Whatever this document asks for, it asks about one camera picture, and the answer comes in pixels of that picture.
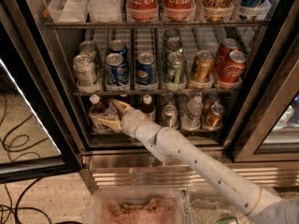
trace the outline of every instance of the plastic container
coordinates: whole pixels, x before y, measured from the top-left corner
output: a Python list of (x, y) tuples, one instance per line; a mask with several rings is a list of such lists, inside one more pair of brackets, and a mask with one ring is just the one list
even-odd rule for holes
[(271, 4), (265, 0), (259, 7), (242, 7), (236, 1), (233, 1), (235, 8), (232, 19), (236, 21), (251, 21), (251, 20), (264, 20), (268, 14)]
[(172, 9), (164, 7), (163, 21), (193, 21), (195, 17), (196, 4), (192, 0), (189, 9)]
[(49, 11), (54, 22), (85, 22), (89, 0), (51, 0)]
[[(142, 221), (143, 211), (136, 211), (136, 219), (130, 219), (128, 223), (131, 224), (143, 224), (143, 223), (163, 223), (163, 224), (186, 224), (189, 218), (188, 210), (189, 204), (186, 203), (184, 193), (178, 189), (154, 189), (151, 187), (121, 187), (121, 188), (108, 188), (108, 189), (99, 189), (92, 196), (92, 201), (90, 205), (90, 217), (89, 224), (96, 223), (116, 223), (113, 222), (115, 216), (113, 214), (119, 214), (117, 218), (125, 220), (130, 217), (130, 214), (124, 214), (120, 211), (118, 203), (127, 204), (129, 206), (135, 207), (144, 207), (148, 204), (153, 198), (162, 198), (168, 200), (170, 203), (169, 208), (165, 210), (166, 206), (162, 207), (157, 206), (156, 210), (147, 211), (145, 216), (147, 216), (148, 221)], [(114, 208), (113, 214), (106, 219), (107, 209)], [(161, 217), (164, 219), (153, 222), (150, 221), (150, 218), (156, 216), (157, 211), (164, 210)]]

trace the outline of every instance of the can lid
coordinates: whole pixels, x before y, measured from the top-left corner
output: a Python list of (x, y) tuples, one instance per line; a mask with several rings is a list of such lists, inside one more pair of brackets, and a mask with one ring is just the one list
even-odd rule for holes
[(156, 61), (155, 56), (150, 52), (142, 52), (138, 55), (138, 61), (142, 64), (153, 64)]
[(224, 47), (227, 49), (237, 49), (239, 47), (239, 44), (237, 43), (236, 40), (232, 38), (226, 38), (222, 41), (222, 44)]
[(246, 55), (241, 51), (232, 51), (229, 56), (235, 63), (244, 63), (246, 61)]
[(100, 101), (100, 96), (98, 96), (97, 94), (93, 94), (90, 97), (90, 101), (92, 102), (92, 104), (97, 104)]
[(169, 40), (166, 43), (166, 47), (171, 50), (179, 50), (183, 48), (183, 44), (178, 40)]
[(214, 56), (208, 50), (198, 51), (197, 57), (202, 63), (212, 63), (214, 61)]
[(122, 40), (113, 40), (110, 42), (109, 48), (115, 51), (119, 51), (125, 48), (125, 43)]
[(165, 34), (168, 36), (168, 37), (171, 37), (171, 38), (176, 38), (179, 36), (179, 30), (178, 29), (167, 29)]
[(91, 56), (87, 53), (80, 53), (73, 60), (73, 64), (80, 64), (80, 65), (87, 65), (90, 62), (91, 62)]
[(202, 103), (202, 97), (200, 97), (200, 96), (195, 96), (195, 97), (194, 97), (194, 102), (195, 102), (196, 104), (201, 104), (201, 103)]
[(211, 107), (212, 111), (214, 114), (218, 115), (218, 116), (222, 116), (224, 114), (224, 107), (222, 105), (219, 105), (219, 104), (214, 104), (212, 107)]
[(143, 103), (146, 105), (149, 105), (151, 103), (151, 96), (146, 94), (145, 96), (143, 96)]
[(111, 53), (106, 56), (105, 61), (108, 65), (119, 65), (123, 62), (123, 56), (118, 53)]
[(174, 64), (180, 64), (185, 62), (185, 56), (179, 51), (171, 52), (168, 55), (168, 61)]

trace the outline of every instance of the floor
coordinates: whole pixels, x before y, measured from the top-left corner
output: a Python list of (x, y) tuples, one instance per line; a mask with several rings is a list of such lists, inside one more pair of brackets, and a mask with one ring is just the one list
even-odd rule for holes
[[(7, 189), (11, 195), (14, 207), (21, 193), (34, 180), (9, 183)], [(58, 175), (47, 177), (35, 183), (21, 198), (19, 207), (34, 207), (45, 212), (45, 215), (36, 210), (18, 211), (18, 217), (22, 224), (48, 224), (69, 221), (69, 223), (88, 223), (91, 193), (87, 190), (79, 174)], [(1, 205), (10, 206), (5, 185), (0, 185), (0, 223), (15, 223), (14, 216), (8, 212), (1, 216)]]

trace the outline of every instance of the green soda can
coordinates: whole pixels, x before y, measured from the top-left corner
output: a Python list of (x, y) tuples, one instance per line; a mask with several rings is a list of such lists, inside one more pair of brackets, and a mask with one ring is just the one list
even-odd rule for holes
[(168, 55), (165, 83), (180, 84), (184, 78), (186, 59), (183, 53), (176, 51)]
[(224, 219), (220, 219), (216, 222), (216, 224), (238, 224), (237, 219), (235, 217), (227, 217)]

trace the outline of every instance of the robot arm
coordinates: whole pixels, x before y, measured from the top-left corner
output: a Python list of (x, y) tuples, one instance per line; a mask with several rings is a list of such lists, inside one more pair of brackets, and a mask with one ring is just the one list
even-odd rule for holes
[(138, 139), (157, 159), (174, 158), (190, 165), (229, 203), (257, 224), (298, 224), (299, 198), (283, 200), (250, 182), (195, 147), (175, 129), (161, 127), (139, 110), (121, 119), (123, 132)]

